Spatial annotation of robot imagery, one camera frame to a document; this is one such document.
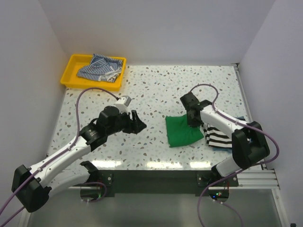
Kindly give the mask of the green tank top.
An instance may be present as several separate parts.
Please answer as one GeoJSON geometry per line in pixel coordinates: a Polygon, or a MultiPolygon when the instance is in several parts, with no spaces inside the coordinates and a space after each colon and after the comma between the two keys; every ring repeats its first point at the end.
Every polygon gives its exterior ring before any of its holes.
{"type": "Polygon", "coordinates": [[[165,122],[170,148],[188,146],[204,138],[199,126],[188,126],[186,114],[183,116],[166,116],[165,122]]]}

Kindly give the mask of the blue striped tank top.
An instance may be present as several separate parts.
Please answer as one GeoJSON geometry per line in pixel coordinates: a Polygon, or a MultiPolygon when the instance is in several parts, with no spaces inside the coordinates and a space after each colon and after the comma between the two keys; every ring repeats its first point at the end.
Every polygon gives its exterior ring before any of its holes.
{"type": "Polygon", "coordinates": [[[122,72],[123,60],[93,54],[89,65],[77,72],[77,77],[96,82],[114,83],[122,72]]]}

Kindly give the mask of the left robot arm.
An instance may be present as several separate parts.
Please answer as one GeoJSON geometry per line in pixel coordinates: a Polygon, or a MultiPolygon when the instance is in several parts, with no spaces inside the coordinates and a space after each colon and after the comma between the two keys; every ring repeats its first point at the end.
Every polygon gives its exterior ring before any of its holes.
{"type": "Polygon", "coordinates": [[[135,110],[122,113],[107,106],[61,150],[31,167],[16,168],[12,192],[28,212],[35,212],[46,204],[54,189],[51,181],[65,168],[106,143],[109,136],[118,132],[138,134],[146,127],[135,110]]]}

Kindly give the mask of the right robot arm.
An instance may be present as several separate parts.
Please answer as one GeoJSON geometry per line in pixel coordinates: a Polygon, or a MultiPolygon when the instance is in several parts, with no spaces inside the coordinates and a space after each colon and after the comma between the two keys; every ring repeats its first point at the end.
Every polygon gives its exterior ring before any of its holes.
{"type": "Polygon", "coordinates": [[[183,95],[180,100],[187,113],[188,126],[198,127],[210,124],[232,142],[232,156],[214,165],[211,169],[213,184],[223,185],[230,174],[246,170],[269,155],[270,150],[259,123],[247,123],[228,114],[220,113],[214,108],[212,102],[199,101],[191,92],[183,95]]]}

